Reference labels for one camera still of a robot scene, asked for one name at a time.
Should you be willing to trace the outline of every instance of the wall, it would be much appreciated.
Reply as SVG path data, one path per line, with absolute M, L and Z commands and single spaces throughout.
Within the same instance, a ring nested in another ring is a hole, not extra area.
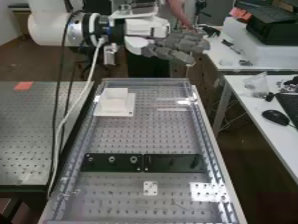
M 10 3 L 10 0 L 0 0 L 0 45 L 20 36 L 17 22 L 8 9 L 8 2 Z
M 199 16 L 201 23 L 207 25 L 222 26 L 225 17 L 228 15 L 228 12 L 234 5 L 234 0 L 206 0 L 207 7 L 202 10 L 203 12 L 211 14 L 211 18 L 205 15 Z

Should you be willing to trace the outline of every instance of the computer mouse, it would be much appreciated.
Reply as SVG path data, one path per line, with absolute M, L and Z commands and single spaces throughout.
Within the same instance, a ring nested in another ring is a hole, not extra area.
M 276 123 L 279 125 L 287 126 L 290 124 L 288 117 L 282 112 L 279 112 L 276 110 L 266 110 L 262 113 L 262 116 L 267 120 L 272 121 L 274 123 Z

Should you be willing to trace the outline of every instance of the keyboard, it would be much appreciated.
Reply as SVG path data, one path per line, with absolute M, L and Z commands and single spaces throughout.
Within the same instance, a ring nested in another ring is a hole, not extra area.
M 290 95 L 278 93 L 275 97 L 291 119 L 292 124 L 298 128 L 298 94 Z
M 290 22 L 296 20 L 294 13 L 274 6 L 251 8 L 248 9 L 248 12 L 264 23 Z

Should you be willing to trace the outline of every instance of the metal optical table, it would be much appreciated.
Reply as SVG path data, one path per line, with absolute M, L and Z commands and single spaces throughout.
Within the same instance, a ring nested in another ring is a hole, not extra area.
M 105 88 L 135 93 L 133 117 L 93 116 Z M 244 224 L 189 81 L 106 79 L 94 99 L 40 224 Z
M 24 201 L 38 212 L 46 202 L 56 85 L 54 82 L 0 82 L 0 197 Z M 69 104 L 83 85 L 85 82 L 73 83 Z M 66 122 L 65 143 L 78 124 L 91 85 Z M 64 116 L 68 86 L 69 82 L 61 83 L 57 124 Z

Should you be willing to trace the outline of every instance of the robotic hand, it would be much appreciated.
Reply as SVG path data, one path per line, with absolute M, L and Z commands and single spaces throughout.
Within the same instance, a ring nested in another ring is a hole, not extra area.
M 126 20 L 126 49 L 135 55 L 157 57 L 193 66 L 193 54 L 209 50 L 209 42 L 203 39 L 205 31 L 171 31 L 167 20 L 150 19 Z
M 158 57 L 165 60 L 193 66 L 195 60 L 193 54 L 201 54 L 209 50 L 210 45 L 203 40 L 205 32 L 191 33 L 187 31 L 174 31 L 165 39 L 155 40 L 142 49 L 142 55 L 146 57 Z

